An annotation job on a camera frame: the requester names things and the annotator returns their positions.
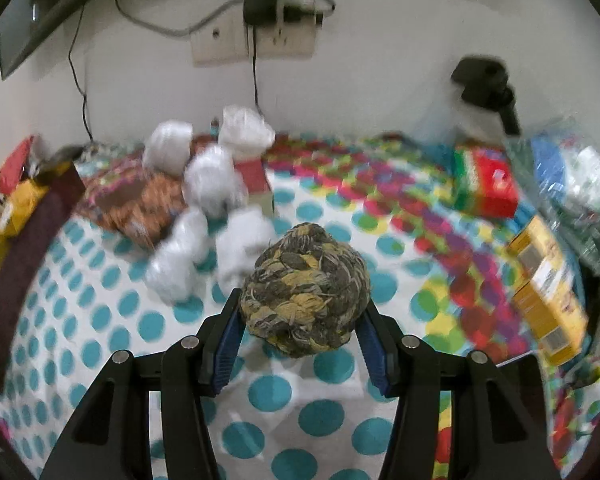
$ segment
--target gray cable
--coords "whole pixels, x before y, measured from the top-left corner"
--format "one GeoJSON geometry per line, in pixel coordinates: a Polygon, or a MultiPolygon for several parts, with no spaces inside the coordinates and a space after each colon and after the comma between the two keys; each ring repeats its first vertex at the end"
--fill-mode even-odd
{"type": "MultiPolygon", "coordinates": [[[[222,4],[221,6],[219,6],[216,10],[214,10],[213,12],[211,12],[210,14],[208,14],[207,16],[202,18],[202,20],[200,20],[197,23],[194,23],[193,25],[189,25],[189,27],[187,27],[187,28],[167,28],[167,27],[161,27],[160,25],[155,25],[155,23],[145,22],[144,20],[135,18],[131,14],[126,12],[126,10],[124,10],[120,6],[119,0],[114,0],[114,1],[116,3],[116,8],[118,9],[118,12],[120,14],[122,14],[122,16],[124,16],[131,23],[138,25],[139,27],[146,28],[147,30],[150,30],[152,32],[156,32],[157,34],[166,36],[168,38],[186,38],[187,36],[190,36],[191,34],[199,31],[201,28],[203,28],[206,25],[208,25],[209,23],[211,23],[218,16],[227,12],[232,7],[240,5],[244,0],[229,0],[229,1],[225,2],[224,4],[222,4]]],[[[319,12],[324,12],[325,17],[331,16],[333,14],[333,11],[336,8],[335,0],[322,0],[322,1],[329,4],[331,6],[331,8],[328,10],[323,10],[323,11],[319,11],[319,12]]]]}

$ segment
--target yellow box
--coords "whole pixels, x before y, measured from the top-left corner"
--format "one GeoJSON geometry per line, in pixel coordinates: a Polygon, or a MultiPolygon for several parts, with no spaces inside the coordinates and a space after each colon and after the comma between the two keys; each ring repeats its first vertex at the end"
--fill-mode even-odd
{"type": "Polygon", "coordinates": [[[582,349],[587,316],[571,290],[573,274],[552,232],[535,216],[509,244],[525,269],[526,280],[512,302],[538,339],[552,365],[582,349]]]}

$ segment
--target white wall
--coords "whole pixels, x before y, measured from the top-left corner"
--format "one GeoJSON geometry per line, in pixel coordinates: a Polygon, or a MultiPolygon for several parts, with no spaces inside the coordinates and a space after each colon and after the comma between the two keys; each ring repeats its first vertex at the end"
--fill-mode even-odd
{"type": "MultiPolygon", "coordinates": [[[[183,27],[225,0],[121,0],[183,27]]],[[[504,58],[523,124],[576,114],[600,145],[600,18],[587,0],[336,0],[311,60],[261,60],[260,103],[276,128],[362,135],[401,129],[440,140],[456,124],[449,75],[461,56],[504,58]]],[[[23,136],[83,142],[66,53],[69,19],[0,81],[0,161],[23,136]]],[[[75,50],[99,140],[146,137],[168,118],[206,128],[223,105],[253,105],[251,66],[194,68],[188,41],[126,22],[93,0],[75,50]]]]}

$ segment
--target power adapter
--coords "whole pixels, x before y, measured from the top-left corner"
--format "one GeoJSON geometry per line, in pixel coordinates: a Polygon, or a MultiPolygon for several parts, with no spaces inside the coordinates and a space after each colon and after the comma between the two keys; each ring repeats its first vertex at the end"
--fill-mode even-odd
{"type": "Polygon", "coordinates": [[[244,0],[242,16],[250,27],[275,25],[278,14],[278,0],[244,0]]]}

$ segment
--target metal screw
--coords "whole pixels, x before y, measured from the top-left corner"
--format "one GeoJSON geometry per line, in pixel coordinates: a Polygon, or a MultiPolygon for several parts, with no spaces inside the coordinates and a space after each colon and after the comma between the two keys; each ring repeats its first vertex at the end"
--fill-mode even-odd
{"type": "Polygon", "coordinates": [[[188,335],[188,336],[186,336],[186,338],[184,338],[180,342],[182,347],[186,348],[187,350],[191,350],[192,348],[195,348],[196,346],[198,346],[199,343],[200,343],[200,339],[198,339],[194,335],[188,335]]]}
{"type": "Polygon", "coordinates": [[[474,352],[471,354],[471,359],[474,360],[475,363],[478,363],[479,365],[483,365],[485,364],[485,362],[487,362],[489,360],[489,358],[487,357],[487,354],[485,354],[484,352],[474,352]]]}
{"type": "Polygon", "coordinates": [[[402,338],[402,345],[407,348],[417,348],[420,346],[420,340],[414,335],[406,335],[402,338]]]}
{"type": "Polygon", "coordinates": [[[129,352],[127,352],[126,350],[118,350],[113,354],[112,357],[113,362],[115,362],[115,364],[117,365],[121,365],[127,359],[129,359],[129,352]]]}

